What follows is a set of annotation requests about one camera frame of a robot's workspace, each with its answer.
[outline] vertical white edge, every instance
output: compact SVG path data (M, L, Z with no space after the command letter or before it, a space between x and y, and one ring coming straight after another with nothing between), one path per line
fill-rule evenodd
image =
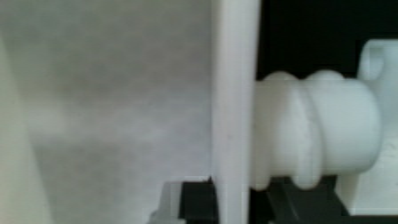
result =
M245 224L260 0L213 0L213 162L220 224Z

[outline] black background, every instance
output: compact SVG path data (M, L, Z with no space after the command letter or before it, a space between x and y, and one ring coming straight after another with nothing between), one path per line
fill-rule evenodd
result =
M366 40L398 38L398 0L267 0L260 28L258 79L318 69L356 77Z

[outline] black base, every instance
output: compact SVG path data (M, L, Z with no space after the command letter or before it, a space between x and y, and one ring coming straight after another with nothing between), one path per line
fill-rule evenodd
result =
M398 216L350 216L334 193L336 177L302 191L286 178L267 191L251 191L249 224L398 224ZM183 183L180 218L187 224L219 224L212 181Z

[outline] ribbed white cylinder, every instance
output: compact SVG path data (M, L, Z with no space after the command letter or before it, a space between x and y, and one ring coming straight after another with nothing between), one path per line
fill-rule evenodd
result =
M290 176L302 189L324 174L364 171L380 148L380 115L366 85L332 71L299 81L274 73L256 86L251 186Z

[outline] white wall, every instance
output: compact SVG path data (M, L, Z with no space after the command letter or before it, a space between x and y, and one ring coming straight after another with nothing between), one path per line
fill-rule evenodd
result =
M55 224L146 223L210 175L210 0L2 0Z

